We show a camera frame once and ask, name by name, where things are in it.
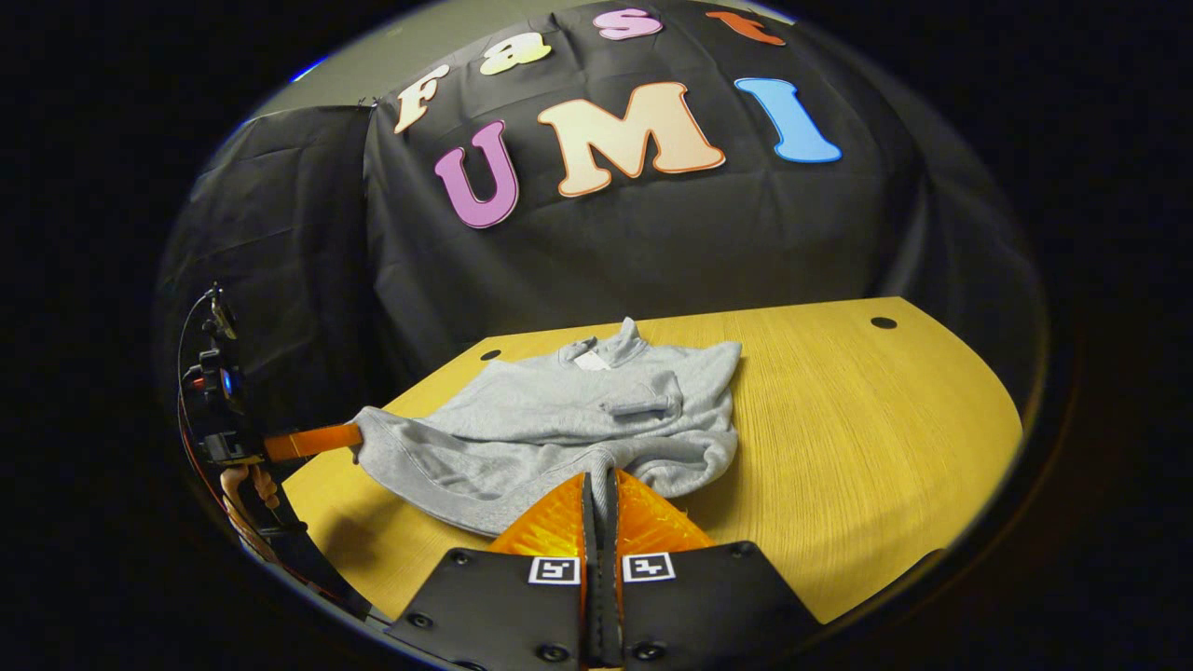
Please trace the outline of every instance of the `wooden table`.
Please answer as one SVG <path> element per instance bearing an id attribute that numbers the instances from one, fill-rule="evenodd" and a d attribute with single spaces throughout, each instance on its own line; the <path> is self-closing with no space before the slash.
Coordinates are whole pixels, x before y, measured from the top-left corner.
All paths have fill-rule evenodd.
<path id="1" fill-rule="evenodd" d="M 879 328 L 876 316 L 897 327 Z M 487 338 L 385 410 L 431 414 L 492 350 L 519 361 L 619 326 Z M 821 622 L 953 542 L 1019 448 L 1019 415 L 994 373 L 902 298 L 653 319 L 638 331 L 656 345 L 742 343 L 731 382 L 737 456 L 719 480 L 673 503 L 717 543 L 756 542 Z M 490 541 L 407 504 L 346 449 L 319 455 L 284 487 L 319 548 L 390 617 L 449 548 Z"/>

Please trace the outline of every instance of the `blue light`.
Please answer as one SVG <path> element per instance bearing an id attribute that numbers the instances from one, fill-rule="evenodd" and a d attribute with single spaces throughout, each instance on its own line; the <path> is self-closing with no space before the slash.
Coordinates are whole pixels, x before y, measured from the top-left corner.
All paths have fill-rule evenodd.
<path id="1" fill-rule="evenodd" d="M 302 78 L 307 76 L 307 73 L 309 73 L 310 70 L 313 70 L 313 69 L 317 68 L 317 67 L 320 66 L 320 63 L 322 63 L 322 62 L 323 62 L 323 61 L 326 61 L 326 60 L 327 60 L 327 56 L 324 56 L 324 57 L 320 59 L 319 61 L 315 61 L 315 64 L 314 64 L 314 66 L 311 66 L 311 67 L 309 67 L 309 68 L 304 69 L 304 70 L 302 72 L 302 74 L 299 74 L 298 76 L 296 76 L 296 78 L 291 79 L 291 80 L 290 80 L 290 84 L 293 84 L 293 82 L 298 81 L 299 79 L 302 79 Z"/>
<path id="2" fill-rule="evenodd" d="M 779 10 L 775 10 L 774 7 L 768 7 L 762 2 L 744 2 L 744 5 L 750 12 L 754 12 L 755 14 L 762 14 L 764 17 L 778 19 L 790 25 L 795 25 L 796 23 L 799 21 L 798 18 L 785 14 Z"/>

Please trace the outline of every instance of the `purple letter u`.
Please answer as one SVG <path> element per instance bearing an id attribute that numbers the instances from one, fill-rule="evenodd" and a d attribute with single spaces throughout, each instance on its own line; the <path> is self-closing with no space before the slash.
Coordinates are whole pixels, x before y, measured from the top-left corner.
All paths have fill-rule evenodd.
<path id="1" fill-rule="evenodd" d="M 495 121 L 472 136 L 472 146 L 484 153 L 493 180 L 497 184 L 497 191 L 487 202 L 477 201 L 472 193 L 472 186 L 464 174 L 462 147 L 447 152 L 435 164 L 435 174 L 447 187 L 451 207 L 456 208 L 459 218 L 472 228 L 488 228 L 500 223 L 514 211 L 514 204 L 518 203 L 518 178 L 514 176 L 514 165 L 509 161 L 506 143 L 501 140 L 501 131 L 505 129 L 506 122 Z"/>

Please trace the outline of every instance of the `red wire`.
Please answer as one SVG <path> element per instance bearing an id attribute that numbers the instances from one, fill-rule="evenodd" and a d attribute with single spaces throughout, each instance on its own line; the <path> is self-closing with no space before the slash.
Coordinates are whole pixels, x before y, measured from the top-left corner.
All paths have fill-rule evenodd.
<path id="1" fill-rule="evenodd" d="M 224 504 L 223 504 L 223 498 L 216 494 L 215 488 L 211 487 L 211 481 L 208 480 L 206 473 L 204 473 L 203 468 L 199 467 L 199 462 L 194 457 L 194 448 L 191 447 L 191 441 L 187 437 L 186 430 L 183 426 L 183 418 L 186 417 L 186 404 L 183 402 L 181 398 L 178 399 L 178 408 L 179 408 L 179 412 L 180 412 L 178 425 L 179 425 L 179 429 L 181 429 L 180 432 L 183 433 L 183 444 L 186 445 L 186 456 L 190 457 L 191 466 L 194 467 L 194 470 L 199 474 L 199 478 L 203 480 L 203 484 L 208 486 L 208 491 L 211 492 L 211 498 L 215 499 L 216 505 L 220 506 L 220 510 L 222 510 L 224 515 L 229 515 L 228 513 L 228 507 L 224 506 Z M 291 575 L 293 575 L 302 584 L 304 584 L 304 585 L 314 585 L 314 580 L 307 579 L 302 573 L 298 573 L 297 571 L 295 571 L 293 568 L 291 568 L 290 566 L 288 566 L 284 561 L 282 561 L 282 559 L 278 559 L 278 565 L 282 568 L 284 568 L 286 571 L 286 573 L 290 573 Z M 315 585 L 315 589 L 319 590 L 320 592 L 322 592 L 322 593 L 324 593 L 324 595 L 334 598 L 335 601 L 340 602 L 341 604 L 347 605 L 347 603 L 341 597 L 338 597 L 338 596 L 333 595 L 332 592 L 324 590 L 323 587 L 320 587 L 319 585 Z"/>

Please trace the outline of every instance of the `screw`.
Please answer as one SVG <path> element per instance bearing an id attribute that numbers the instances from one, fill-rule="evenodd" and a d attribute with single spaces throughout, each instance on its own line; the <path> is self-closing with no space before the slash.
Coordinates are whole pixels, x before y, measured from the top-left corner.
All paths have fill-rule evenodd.
<path id="1" fill-rule="evenodd" d="M 633 657 L 642 661 L 651 661 L 663 655 L 666 651 L 660 644 L 638 644 L 633 646 Z"/>
<path id="2" fill-rule="evenodd" d="M 419 629 L 426 629 L 432 624 L 434 624 L 434 622 L 429 617 L 422 615 L 421 612 L 412 612 L 406 617 L 406 620 L 409 621 L 410 624 L 418 627 Z"/>
<path id="3" fill-rule="evenodd" d="M 538 657 L 545 661 L 563 661 L 571 655 L 560 646 L 545 645 L 539 646 Z"/>

